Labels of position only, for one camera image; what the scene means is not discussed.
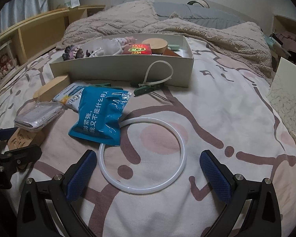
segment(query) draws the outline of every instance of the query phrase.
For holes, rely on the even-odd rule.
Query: white box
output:
[[[84,52],[97,50],[101,47],[102,39],[113,39],[117,37],[133,36],[137,39],[136,43],[141,43],[149,38],[162,38],[168,44],[180,46],[177,53],[182,56],[163,56],[163,55],[110,55],[92,58],[81,58],[63,61],[62,57],[50,64],[54,77],[69,74],[71,81],[77,80],[116,80],[142,83],[147,68],[155,61],[164,60],[173,67],[173,76],[165,84],[188,87],[194,56],[187,40],[184,36],[165,35],[165,34],[123,34],[111,35],[96,38],[92,41],[80,45]],[[158,81],[170,75],[170,69],[164,63],[156,63],[149,71],[147,81]]]

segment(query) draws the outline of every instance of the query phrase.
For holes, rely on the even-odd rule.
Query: bolt head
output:
[[[236,179],[239,180],[239,181],[242,181],[243,180],[243,175],[241,174],[236,174]]]
[[[54,180],[59,181],[62,179],[62,174],[57,174],[54,176]]]
[[[33,178],[27,178],[25,182],[26,184],[31,184],[33,182]]]
[[[271,184],[271,183],[272,183],[272,180],[269,179],[269,178],[265,178],[264,181],[265,181],[265,183],[267,183],[267,184]]]

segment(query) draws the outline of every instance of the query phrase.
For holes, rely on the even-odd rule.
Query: wooden shelf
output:
[[[292,20],[281,15],[274,15],[272,32],[274,31],[276,33],[289,31],[291,33],[296,34],[296,20]]]
[[[89,17],[104,8],[105,5],[87,5],[48,11],[23,20],[0,33],[0,45],[11,39],[12,49],[21,65],[4,79],[0,89],[28,63],[55,48],[70,23]]]

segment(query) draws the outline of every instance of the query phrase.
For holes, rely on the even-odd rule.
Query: wooden stamp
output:
[[[9,150],[15,150],[29,145],[38,145],[40,146],[45,139],[45,134],[42,131],[39,132],[29,132],[27,130],[18,128],[15,133],[8,140],[7,144]]]

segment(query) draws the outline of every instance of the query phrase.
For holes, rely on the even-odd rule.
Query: white curtain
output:
[[[48,0],[10,0],[0,11],[0,33],[22,20],[48,10]]]

